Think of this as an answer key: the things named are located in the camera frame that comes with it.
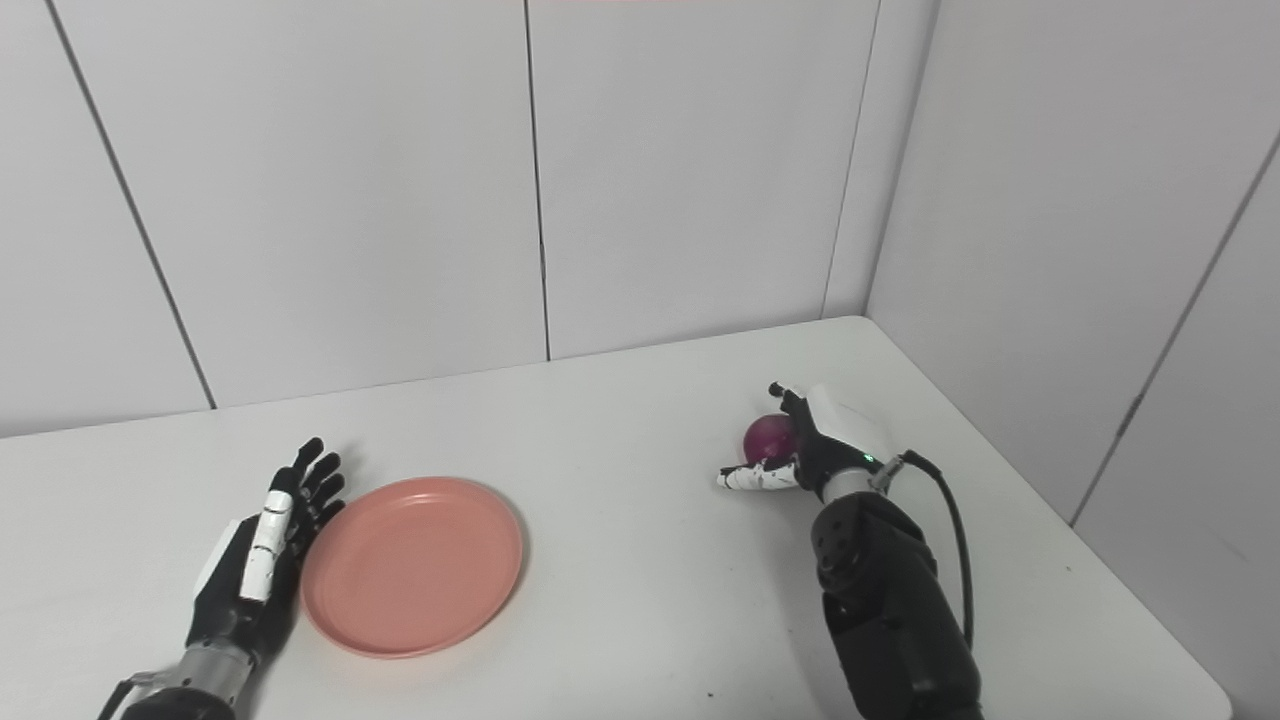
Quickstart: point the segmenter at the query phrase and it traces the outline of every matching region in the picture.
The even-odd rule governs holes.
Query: table surface
[[[776,411],[772,380],[826,382],[947,474],[988,720],[1230,717],[1204,670],[861,318],[0,441],[0,707],[92,717],[118,679],[177,661],[214,541],[317,434],[352,496],[420,475],[497,489],[526,565],[489,625],[425,657],[348,655],[300,619],[252,717],[858,717],[819,612],[818,501],[713,482]],[[937,489],[908,469],[891,497],[955,605]]]

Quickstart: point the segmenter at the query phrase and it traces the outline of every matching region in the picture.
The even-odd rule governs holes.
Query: pink plate
[[[302,566],[302,607],[326,638],[371,657],[410,657],[466,639],[516,584],[520,525],[497,495],[416,478],[352,502]]]

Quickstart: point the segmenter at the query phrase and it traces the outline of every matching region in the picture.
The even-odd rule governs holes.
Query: black cable
[[[908,450],[902,454],[902,462],[908,465],[914,465],[924,471],[925,475],[933,478],[933,482],[938,484],[938,489],[942,491],[942,500],[947,502],[947,512],[951,514],[951,527],[956,532],[956,551],[960,553],[960,593],[964,597],[964,642],[969,648],[973,648],[973,571],[969,568],[969,542],[964,536],[964,521],[960,519],[960,506],[956,505],[956,497],[951,495],[951,487],[947,482],[942,479],[942,470],[933,462],[929,462],[928,457],[924,457],[914,450]]]

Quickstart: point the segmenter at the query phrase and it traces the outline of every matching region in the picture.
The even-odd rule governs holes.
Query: robotic hand
[[[155,692],[127,707],[123,720],[234,720],[250,675],[279,655],[293,629],[311,543],[344,505],[334,500],[346,484],[340,460],[323,452],[320,438],[303,445],[293,465],[275,473],[262,511],[223,533],[196,583],[178,667],[123,680],[99,720],[109,720],[134,687]]]
[[[973,589],[964,525],[942,473],[906,451],[888,454],[879,428],[822,386],[803,397],[773,383],[795,452],[724,468],[730,489],[801,487],[823,501],[810,532],[823,615],[858,711],[867,720],[980,720],[970,653]],[[961,632],[937,582],[924,533],[887,495],[904,464],[938,483],[960,550]]]

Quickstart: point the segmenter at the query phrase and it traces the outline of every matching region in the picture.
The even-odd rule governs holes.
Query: silver cylindrical joint
[[[872,489],[870,486],[872,474],[863,468],[849,468],[841,470],[827,480],[827,484],[822,487],[822,503],[831,505],[833,501],[845,497],[846,495],[852,495],[855,492],[867,492]]]
[[[243,650],[230,643],[198,643],[187,647],[170,684],[204,691],[234,705],[252,671],[253,659]]]

